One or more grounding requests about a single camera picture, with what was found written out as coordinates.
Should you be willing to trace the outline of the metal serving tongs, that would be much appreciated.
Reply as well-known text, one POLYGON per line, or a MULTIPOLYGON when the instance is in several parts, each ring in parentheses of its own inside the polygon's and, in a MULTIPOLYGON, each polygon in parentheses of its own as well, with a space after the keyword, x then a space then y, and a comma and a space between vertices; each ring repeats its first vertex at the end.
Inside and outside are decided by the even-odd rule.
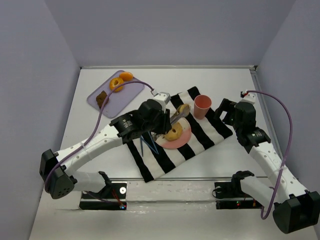
MULTIPOLYGON (((170 124, 173 125, 173 124, 177 123, 179 119, 188 116, 189 113, 190 113, 190 110, 178 110, 178 111, 170 118, 170 124)), ((152 134, 152 139, 153 139, 154 141, 156 141, 160 136, 161 136, 161 134, 153 133, 153 134, 152 134)))

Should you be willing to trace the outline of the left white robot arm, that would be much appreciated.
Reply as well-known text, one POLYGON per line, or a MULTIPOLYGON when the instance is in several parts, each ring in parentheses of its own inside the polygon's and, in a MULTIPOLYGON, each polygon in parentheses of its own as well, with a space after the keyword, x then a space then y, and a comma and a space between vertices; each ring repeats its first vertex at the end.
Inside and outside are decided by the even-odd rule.
POLYGON ((45 191, 52 199, 60 199, 87 176, 87 173, 78 170, 89 161, 145 133, 167 133, 171 128, 170 110, 167 109, 169 101, 169 97, 158 94, 144 101, 137 110, 113 119, 99 133, 94 132, 83 142, 57 152, 51 149, 44 151, 39 174, 44 181, 45 191))

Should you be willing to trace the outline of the large beige bagel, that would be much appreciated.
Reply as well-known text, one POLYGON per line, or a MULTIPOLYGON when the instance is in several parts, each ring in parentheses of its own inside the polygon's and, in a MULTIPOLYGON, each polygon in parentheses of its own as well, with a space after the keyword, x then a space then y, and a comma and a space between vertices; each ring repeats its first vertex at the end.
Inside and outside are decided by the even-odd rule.
POLYGON ((164 138, 167 140, 167 141, 175 141, 177 139, 179 139, 181 137, 181 135, 183 134, 183 127, 182 125, 179 123, 179 122, 176 122, 171 130, 164 135, 164 138))

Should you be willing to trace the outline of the small pale round bun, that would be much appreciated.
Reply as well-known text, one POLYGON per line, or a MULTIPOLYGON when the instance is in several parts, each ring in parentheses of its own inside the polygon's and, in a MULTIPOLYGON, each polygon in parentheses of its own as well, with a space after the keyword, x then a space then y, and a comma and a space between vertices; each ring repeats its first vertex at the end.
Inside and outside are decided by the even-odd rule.
POLYGON ((178 116, 184 118, 190 114, 191 106, 189 104, 182 104, 177 108, 178 116))

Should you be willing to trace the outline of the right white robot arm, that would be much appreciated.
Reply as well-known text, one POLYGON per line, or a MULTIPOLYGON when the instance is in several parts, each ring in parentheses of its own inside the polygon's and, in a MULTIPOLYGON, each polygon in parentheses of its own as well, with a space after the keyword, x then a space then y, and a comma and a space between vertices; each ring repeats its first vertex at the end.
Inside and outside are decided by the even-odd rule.
POLYGON ((271 139, 264 130, 256 126, 256 109, 249 101, 233 102, 223 99, 214 117, 235 130, 239 144, 259 164, 268 180, 269 187, 246 170, 232 175, 230 181, 215 183, 213 193, 217 199, 249 196, 267 211, 272 206, 272 217, 285 234, 289 234, 318 223, 320 217, 320 195, 309 191, 290 172, 276 153, 271 139))

